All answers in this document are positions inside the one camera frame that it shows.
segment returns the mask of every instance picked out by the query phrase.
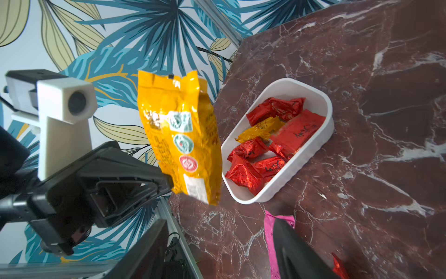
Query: yellow bag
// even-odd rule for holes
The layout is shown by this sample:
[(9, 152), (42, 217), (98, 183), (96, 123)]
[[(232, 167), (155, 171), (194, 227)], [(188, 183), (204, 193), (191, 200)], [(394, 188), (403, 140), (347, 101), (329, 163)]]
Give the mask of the yellow bag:
[(279, 117), (268, 117), (241, 133), (235, 140), (244, 143), (256, 137), (261, 137), (262, 140), (267, 141), (269, 140), (269, 137), (282, 128), (283, 125), (285, 125), (285, 122), (282, 122)]
[(161, 171), (175, 194), (220, 200), (222, 155), (207, 82), (196, 71), (173, 79), (138, 72), (138, 109)]

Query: red foil wrapper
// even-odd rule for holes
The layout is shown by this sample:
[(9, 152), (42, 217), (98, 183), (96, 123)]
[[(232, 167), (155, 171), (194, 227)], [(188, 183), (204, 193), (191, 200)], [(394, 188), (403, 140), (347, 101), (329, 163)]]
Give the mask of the red foil wrapper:
[(284, 150), (283, 147), (281, 145), (276, 144), (275, 142), (272, 142), (269, 146), (268, 146), (269, 150), (271, 150), (272, 152), (274, 152), (274, 154), (276, 154), (277, 156), (281, 157), (282, 159), (284, 159), (286, 162), (288, 162), (291, 157), (288, 157)]
[(280, 152), (290, 158), (322, 126), (325, 117), (312, 113), (308, 109), (288, 121), (270, 139), (281, 147)]
[(333, 272), (339, 276), (341, 279), (350, 279), (347, 274), (347, 270), (345, 270), (344, 265), (341, 262), (341, 259), (338, 258), (334, 253), (331, 253), (333, 255), (333, 261), (334, 261), (334, 267)]
[(253, 140), (246, 141), (236, 148), (234, 148), (229, 154), (227, 160), (232, 162), (234, 154), (243, 158), (255, 158), (268, 151), (268, 147), (263, 143), (260, 137), (256, 137)]
[(255, 162), (253, 164), (254, 168), (260, 173), (264, 178), (269, 176), (274, 176), (278, 173), (281, 168), (286, 164), (285, 160), (276, 156)]
[(250, 113), (246, 114), (246, 117), (251, 126), (254, 126), (268, 117), (276, 116), (279, 116), (280, 119), (286, 122), (302, 112), (304, 102), (305, 98), (296, 98), (285, 101), (271, 97), (258, 105)]
[(239, 186), (248, 187), (249, 191), (254, 195), (257, 195), (265, 184), (265, 179), (251, 163), (237, 154), (234, 154), (232, 157), (232, 166), (225, 177)]
[(289, 101), (268, 98), (266, 101), (273, 106), (273, 109), (277, 112), (277, 116), (280, 119), (288, 122), (302, 112), (305, 98), (296, 98)]
[(254, 126), (255, 124), (262, 122), (268, 117), (276, 117), (277, 113), (273, 110), (273, 106), (267, 101), (256, 106), (250, 113), (246, 114), (249, 120), (249, 124)]

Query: white container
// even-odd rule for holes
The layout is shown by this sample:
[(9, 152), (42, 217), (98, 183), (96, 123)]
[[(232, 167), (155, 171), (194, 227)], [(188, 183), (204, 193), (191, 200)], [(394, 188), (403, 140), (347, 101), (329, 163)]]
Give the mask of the white container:
[[(267, 98), (275, 97), (283, 100), (305, 97), (304, 109), (326, 116), (322, 126), (313, 136), (302, 146), (302, 148), (285, 164), (285, 166), (268, 182), (265, 187), (254, 196), (246, 187), (235, 184), (225, 177), (226, 172), (231, 168), (231, 162), (226, 158), (240, 143), (235, 139), (246, 129), (250, 128), (246, 114), (243, 115), (237, 126), (232, 130), (227, 139), (222, 144), (223, 171), (222, 177), (231, 196), (241, 204), (262, 203), (270, 200), (304, 165), (308, 160), (328, 141), (335, 129), (333, 123), (333, 106), (328, 96), (310, 85), (295, 79), (279, 79), (268, 85), (257, 97), (248, 112), (263, 103)], [(261, 158), (273, 157), (275, 154), (267, 152)]]

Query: green circular logo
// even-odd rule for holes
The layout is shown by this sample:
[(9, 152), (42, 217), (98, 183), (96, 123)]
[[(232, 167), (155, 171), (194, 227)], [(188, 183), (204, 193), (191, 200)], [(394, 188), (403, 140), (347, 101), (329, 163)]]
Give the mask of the green circular logo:
[(183, 134), (177, 134), (173, 138), (173, 143), (178, 150), (183, 154), (189, 154), (194, 150), (194, 142), (192, 139)]

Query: leaf pattern wallpaper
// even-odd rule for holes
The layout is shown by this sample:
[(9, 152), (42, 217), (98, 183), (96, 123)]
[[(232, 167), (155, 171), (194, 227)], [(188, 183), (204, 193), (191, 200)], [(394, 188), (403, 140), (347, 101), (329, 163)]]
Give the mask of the leaf pattern wallpaper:
[[(213, 0), (242, 37), (335, 2)], [(99, 105), (89, 120), (93, 147), (116, 140), (124, 152), (155, 166), (137, 111), (138, 70), (179, 76), (197, 70), (215, 101), (235, 52), (194, 0), (0, 0), (1, 76), (45, 68), (93, 83)], [(28, 124), (12, 121), (11, 113), (0, 105), (0, 125), (30, 151), (24, 167), (36, 168), (39, 136)], [(149, 227), (155, 206), (148, 204), (114, 228), (93, 227), (65, 258), (43, 252), (26, 223), (7, 224), (0, 232), (0, 264), (120, 259)]]

